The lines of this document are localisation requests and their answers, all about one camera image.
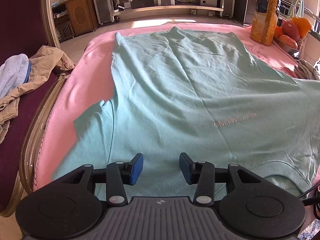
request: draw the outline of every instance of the sunlight patch on floor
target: sunlight patch on floor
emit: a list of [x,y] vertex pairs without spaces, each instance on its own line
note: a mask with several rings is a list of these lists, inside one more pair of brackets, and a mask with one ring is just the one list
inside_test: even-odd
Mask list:
[[190,22],[195,23],[195,20],[189,19],[153,19],[153,20],[141,20],[135,21],[132,24],[131,28],[141,28],[141,27],[148,27],[148,26],[159,26],[162,24],[166,24],[168,22]]

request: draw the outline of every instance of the pink blanket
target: pink blanket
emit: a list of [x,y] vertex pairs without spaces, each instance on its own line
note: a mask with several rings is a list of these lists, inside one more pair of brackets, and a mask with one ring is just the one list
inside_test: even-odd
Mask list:
[[[274,69],[294,77],[295,62],[275,45],[265,47],[250,39],[250,29],[233,25],[214,24],[168,24],[161,26],[120,30],[123,36],[181,29],[235,33],[246,48]],[[67,80],[52,109],[47,122],[40,154],[35,167],[34,189],[51,181],[51,174],[76,141],[75,120],[92,104],[109,100],[113,96],[111,54],[115,32],[104,33],[94,38],[87,46],[76,68]]]

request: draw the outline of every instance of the patterned rug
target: patterned rug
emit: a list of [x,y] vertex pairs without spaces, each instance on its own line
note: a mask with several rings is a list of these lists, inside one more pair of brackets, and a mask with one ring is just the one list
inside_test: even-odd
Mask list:
[[314,220],[305,230],[303,230],[299,235],[299,240],[310,240],[316,233],[320,231],[320,220]]

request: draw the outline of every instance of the fruit bowl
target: fruit bowl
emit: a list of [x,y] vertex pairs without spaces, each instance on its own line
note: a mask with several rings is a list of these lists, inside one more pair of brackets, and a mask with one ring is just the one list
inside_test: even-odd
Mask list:
[[279,40],[276,37],[273,37],[273,40],[280,46],[281,49],[283,49],[285,52],[287,52],[291,56],[299,52],[297,49],[294,49],[289,47],[288,45],[285,45],[281,40]]

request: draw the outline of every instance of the plastic bottle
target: plastic bottle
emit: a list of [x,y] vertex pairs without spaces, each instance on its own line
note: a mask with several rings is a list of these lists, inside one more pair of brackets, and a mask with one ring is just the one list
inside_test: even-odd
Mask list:
[[257,0],[250,38],[270,46],[278,22],[280,0]]

